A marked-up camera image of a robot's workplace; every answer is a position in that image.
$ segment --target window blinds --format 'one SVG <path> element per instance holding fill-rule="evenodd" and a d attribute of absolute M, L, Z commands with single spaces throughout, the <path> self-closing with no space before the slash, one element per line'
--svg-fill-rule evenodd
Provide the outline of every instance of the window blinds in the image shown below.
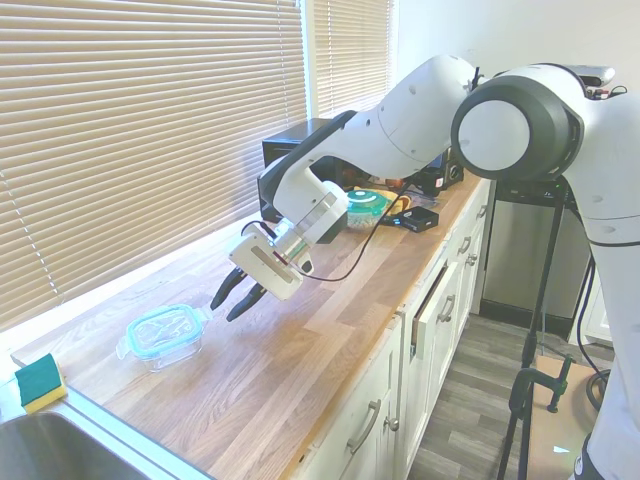
<path fill-rule="evenodd" d="M 391 87 L 393 0 L 314 0 L 318 112 L 375 106 Z"/>
<path fill-rule="evenodd" d="M 295 0 L 0 4 L 0 329 L 257 209 Z"/>

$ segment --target wooden countertop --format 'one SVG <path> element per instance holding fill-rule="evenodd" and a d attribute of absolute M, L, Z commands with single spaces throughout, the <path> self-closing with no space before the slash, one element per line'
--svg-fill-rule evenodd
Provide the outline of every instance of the wooden countertop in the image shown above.
<path fill-rule="evenodd" d="M 353 274 L 305 280 L 293 298 L 265 296 L 224 318 L 251 287 L 216 310 L 202 351 L 148 373 L 115 348 L 127 324 L 160 305 L 208 305 L 233 268 L 224 244 L 207 245 L 14 353 L 26 364 L 51 352 L 67 383 L 218 480 L 286 478 L 367 358 L 480 179 L 438 197 L 440 225 L 421 234 L 380 227 Z M 366 234 L 343 232 L 314 247 L 316 274 L 335 277 Z"/>

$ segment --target cabinet handle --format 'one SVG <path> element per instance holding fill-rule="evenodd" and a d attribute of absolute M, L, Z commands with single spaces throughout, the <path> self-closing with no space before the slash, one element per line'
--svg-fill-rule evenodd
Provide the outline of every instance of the cabinet handle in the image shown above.
<path fill-rule="evenodd" d="M 456 296 L 455 295 L 447 296 L 447 300 L 444 302 L 444 307 L 442 309 L 442 312 L 438 314 L 437 320 L 439 320 L 442 323 L 450 322 L 451 312 L 453 312 L 453 306 L 455 304 L 456 304 Z"/>
<path fill-rule="evenodd" d="M 471 246 L 471 237 L 464 237 L 464 240 L 462 241 L 462 246 L 458 249 L 458 254 L 466 253 L 466 251 L 469 250 L 470 246 Z"/>
<path fill-rule="evenodd" d="M 469 265 L 470 267 L 473 267 L 477 261 L 478 256 L 475 253 L 472 253 L 471 255 L 469 255 L 469 257 L 467 257 L 467 265 Z"/>
<path fill-rule="evenodd" d="M 392 432 L 397 432 L 398 430 L 400 430 L 400 420 L 398 420 L 397 418 L 392 418 L 391 420 L 389 420 L 389 417 L 387 417 L 384 419 L 384 426 L 389 427 L 389 430 L 391 430 Z"/>
<path fill-rule="evenodd" d="M 364 444 L 365 440 L 371 433 L 371 430 L 373 430 L 373 426 L 376 424 L 376 420 L 378 420 L 378 415 L 380 414 L 381 405 L 382 401 L 380 399 L 378 399 L 378 401 L 376 402 L 369 402 L 369 410 L 373 410 L 373 417 L 371 417 L 369 425 L 367 425 L 367 428 L 364 429 L 364 432 L 362 432 L 360 438 L 350 438 L 347 441 L 347 447 L 349 447 L 349 449 L 351 450 L 351 455 L 355 455 L 358 450 L 360 450 L 360 447 L 362 447 L 362 445 Z"/>

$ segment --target black cable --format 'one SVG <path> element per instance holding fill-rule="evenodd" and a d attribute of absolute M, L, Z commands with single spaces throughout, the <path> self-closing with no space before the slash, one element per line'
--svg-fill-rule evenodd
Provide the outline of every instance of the black cable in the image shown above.
<path fill-rule="evenodd" d="M 383 184 L 381 184 L 381 183 L 373 183 L 373 182 L 369 182 L 369 186 L 371 186 L 371 187 L 385 187 L 389 192 L 393 192 L 393 190 L 391 190 L 391 189 L 389 188 L 389 186 L 388 186 L 388 185 L 383 185 Z M 434 201 L 434 202 L 436 202 L 436 203 L 438 202 L 438 201 L 436 200 L 436 197 L 434 197 L 433 195 L 427 195 L 426 193 L 424 193 L 424 192 L 419 192 L 419 191 L 417 191 L 417 190 L 405 190 L 405 191 L 403 191 L 402 193 L 412 193 L 412 194 L 414 194 L 414 195 L 418 195 L 419 197 L 426 198 L 427 200 L 432 200 L 432 201 Z"/>
<path fill-rule="evenodd" d="M 320 282 L 341 282 L 342 280 L 344 280 L 345 278 L 347 278 L 349 275 L 351 275 L 351 272 L 353 272 L 353 270 L 355 270 L 356 266 L 358 265 L 358 263 L 360 262 L 360 259 L 362 258 L 362 255 L 364 255 L 364 250 L 367 248 L 367 245 L 369 245 L 369 242 L 371 241 L 371 239 L 373 238 L 373 234 L 376 233 L 376 230 L 378 229 L 378 227 L 380 226 L 380 222 L 382 221 L 382 219 L 391 211 L 391 209 L 395 206 L 395 204 L 398 202 L 398 200 L 400 199 L 400 197 L 402 196 L 402 194 L 404 194 L 407 189 L 409 188 L 410 183 L 407 182 L 405 183 L 402 188 L 400 189 L 400 191 L 398 192 L 398 196 L 396 197 L 396 199 L 391 202 L 391 205 L 389 205 L 389 207 L 387 207 L 387 209 L 385 210 L 385 212 L 382 214 L 382 216 L 378 219 L 378 221 L 376 222 L 376 224 L 373 227 L 373 230 L 371 230 L 371 233 L 369 233 L 369 236 L 367 237 L 367 239 L 365 240 L 364 244 L 362 245 L 362 248 L 360 249 L 360 253 L 358 254 L 358 257 L 356 258 L 356 261 L 353 263 L 353 265 L 351 265 L 351 268 L 349 269 L 349 271 L 347 273 L 345 273 L 344 275 L 342 275 L 341 277 L 338 278 L 322 278 L 322 277 L 315 277 L 313 275 L 309 275 L 307 273 L 301 272 L 298 270 L 298 273 L 300 275 L 302 275 L 303 277 L 306 278 L 311 278 L 313 280 L 318 280 Z"/>
<path fill-rule="evenodd" d="M 593 255 L 591 255 L 591 258 L 589 259 L 589 265 L 587 266 L 587 275 L 589 275 L 589 283 L 587 283 L 587 290 L 584 294 L 584 301 L 582 302 L 582 308 L 580 309 L 580 315 L 578 316 L 578 323 L 576 325 L 578 348 L 580 349 L 580 352 L 584 356 L 587 363 L 591 365 L 591 368 L 593 368 L 593 370 L 596 372 L 596 375 L 600 378 L 600 380 L 602 380 L 602 382 L 606 384 L 607 380 L 605 379 L 600 369 L 596 367 L 596 364 L 593 363 L 593 360 L 591 360 L 591 357 L 582 344 L 582 320 L 584 319 L 584 313 L 587 310 L 587 303 L 589 300 L 589 296 L 591 295 L 591 288 L 593 287 L 593 279 L 596 276 L 596 261 L 593 258 Z"/>
<path fill-rule="evenodd" d="M 578 219 L 578 221 L 580 223 L 582 223 L 582 217 L 580 216 L 580 213 L 575 210 L 575 209 L 570 209 L 576 216 L 576 218 Z M 596 396 L 593 394 L 593 387 L 598 387 L 598 392 L 600 393 L 600 398 L 604 397 L 604 392 L 607 388 L 607 382 L 609 381 L 609 374 L 611 373 L 611 370 L 607 369 L 607 370 L 599 370 L 594 362 L 591 360 L 591 357 L 589 357 L 589 355 L 587 354 L 584 345 L 582 344 L 582 335 L 581 335 L 581 330 L 582 330 L 582 321 L 584 319 L 584 313 L 586 311 L 587 308 L 587 302 L 589 301 L 589 296 L 591 295 L 591 288 L 593 286 L 593 278 L 595 277 L 595 259 L 593 258 L 593 255 L 591 256 L 591 258 L 589 259 L 589 264 L 587 266 L 587 277 L 585 277 L 585 282 L 583 282 L 582 286 L 580 287 L 580 295 L 578 298 L 582 298 L 582 292 L 585 289 L 585 284 L 586 284 L 586 294 L 583 300 L 583 304 L 582 304 L 582 310 L 580 310 L 580 315 L 578 316 L 578 323 L 577 323 L 577 327 L 576 327 L 576 334 L 578 336 L 578 347 L 580 347 L 580 352 L 582 353 L 582 355 L 584 355 L 585 359 L 587 360 L 587 362 L 589 362 L 589 364 L 591 365 L 591 367 L 595 370 L 596 373 L 594 373 L 591 377 L 589 377 L 589 380 L 587 380 L 587 398 L 589 399 L 589 402 L 591 402 L 591 405 L 593 405 L 593 408 L 595 408 L 597 411 L 600 411 L 600 407 L 602 406 L 602 402 L 600 400 L 598 400 L 596 398 Z"/>
<path fill-rule="evenodd" d="M 598 387 L 600 398 L 604 397 L 604 392 L 607 388 L 607 382 L 609 381 L 609 374 L 611 373 L 611 370 L 601 370 L 600 373 L 604 377 L 604 380 L 602 380 L 597 373 L 591 375 L 589 380 L 587 380 L 587 398 L 589 399 L 589 402 L 591 402 L 591 405 L 593 405 L 593 408 L 597 411 L 600 411 L 602 402 L 593 394 L 593 387 Z"/>

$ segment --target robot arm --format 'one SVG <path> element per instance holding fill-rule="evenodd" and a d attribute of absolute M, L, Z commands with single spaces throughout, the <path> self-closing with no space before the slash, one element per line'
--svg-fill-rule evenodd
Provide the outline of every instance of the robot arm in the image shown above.
<path fill-rule="evenodd" d="M 474 68 L 456 57 L 434 57 L 400 82 L 375 108 L 348 111 L 314 132 L 272 163 L 259 178 L 260 190 L 284 217 L 269 235 L 247 227 L 231 247 L 238 266 L 223 284 L 212 308 L 247 275 L 257 286 L 234 308 L 242 314 L 267 291 L 286 300 L 311 273 L 310 248 L 328 243 L 346 225 L 347 197 L 309 167 L 326 156 L 344 160 L 380 177 L 404 178 L 428 165 L 450 145 L 450 125 L 471 90 Z"/>
<path fill-rule="evenodd" d="M 491 179 L 533 180 L 564 174 L 598 264 L 616 348 L 607 395 L 583 456 L 604 478 L 640 471 L 640 98 L 594 102 L 570 69 L 532 65 L 510 70 L 472 91 L 474 69 L 435 57 L 366 112 L 345 112 L 261 176 L 261 190 L 284 219 L 273 232 L 250 225 L 231 248 L 238 266 L 211 307 L 247 276 L 256 280 L 233 320 L 270 291 L 285 300 L 311 273 L 310 248 L 344 225 L 347 199 L 309 167 L 324 156 L 371 174 L 402 178 L 450 144 L 462 165 Z M 582 467 L 576 478 L 583 478 Z"/>

